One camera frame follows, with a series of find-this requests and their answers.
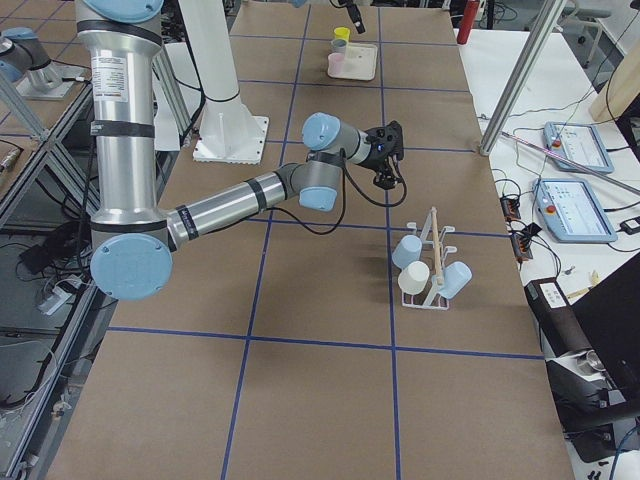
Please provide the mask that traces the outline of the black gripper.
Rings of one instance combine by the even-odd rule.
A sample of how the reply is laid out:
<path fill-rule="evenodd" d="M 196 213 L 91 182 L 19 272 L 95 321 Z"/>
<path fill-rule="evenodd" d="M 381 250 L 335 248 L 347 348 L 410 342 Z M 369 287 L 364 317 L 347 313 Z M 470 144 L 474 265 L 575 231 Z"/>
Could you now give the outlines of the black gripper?
<path fill-rule="evenodd" d="M 399 183 L 393 166 L 404 158 L 403 130 L 399 122 L 393 120 L 386 126 L 365 131 L 365 143 L 370 151 L 362 167 L 375 172 L 373 184 L 380 189 L 394 189 Z"/>
<path fill-rule="evenodd" d="M 348 8 L 349 7 L 349 18 L 354 24 L 356 31 L 358 34 L 363 34 L 366 31 L 366 27 L 364 25 L 364 21 L 361 16 L 361 12 L 359 7 L 356 5 L 354 0 L 330 0 L 330 4 L 334 8 Z"/>

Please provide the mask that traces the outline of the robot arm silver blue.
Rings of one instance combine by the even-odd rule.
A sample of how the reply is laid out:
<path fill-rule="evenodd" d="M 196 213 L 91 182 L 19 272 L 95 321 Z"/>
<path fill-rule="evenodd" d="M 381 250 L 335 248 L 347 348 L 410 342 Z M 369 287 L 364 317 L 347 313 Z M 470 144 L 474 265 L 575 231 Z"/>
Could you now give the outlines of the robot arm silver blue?
<path fill-rule="evenodd" d="M 91 55 L 100 207 L 92 216 L 91 275 L 107 295 L 144 299 L 170 278 L 184 243 L 294 198 L 327 212 L 346 167 L 369 169 L 385 190 L 403 184 L 399 123 L 360 130 L 325 114 L 303 126 L 308 155 L 198 202 L 161 209 L 156 195 L 152 63 L 161 52 L 158 1 L 80 1 L 77 31 Z"/>
<path fill-rule="evenodd" d="M 308 0 L 291 0 L 292 4 L 296 8 L 300 8 L 308 3 Z M 329 0 L 329 4 L 335 9 L 345 9 L 353 25 L 356 28 L 358 34 L 366 32 L 366 27 L 360 12 L 359 7 L 353 0 Z"/>

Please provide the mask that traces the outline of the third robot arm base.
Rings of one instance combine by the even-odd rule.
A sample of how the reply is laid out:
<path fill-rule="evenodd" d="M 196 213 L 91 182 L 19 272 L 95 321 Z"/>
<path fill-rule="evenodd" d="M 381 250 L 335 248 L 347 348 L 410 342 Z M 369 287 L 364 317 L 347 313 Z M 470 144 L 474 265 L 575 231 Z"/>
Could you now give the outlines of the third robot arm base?
<path fill-rule="evenodd" d="M 82 72 L 82 68 L 54 62 L 30 28 L 15 27 L 1 32 L 1 73 L 24 98 L 61 100 Z"/>

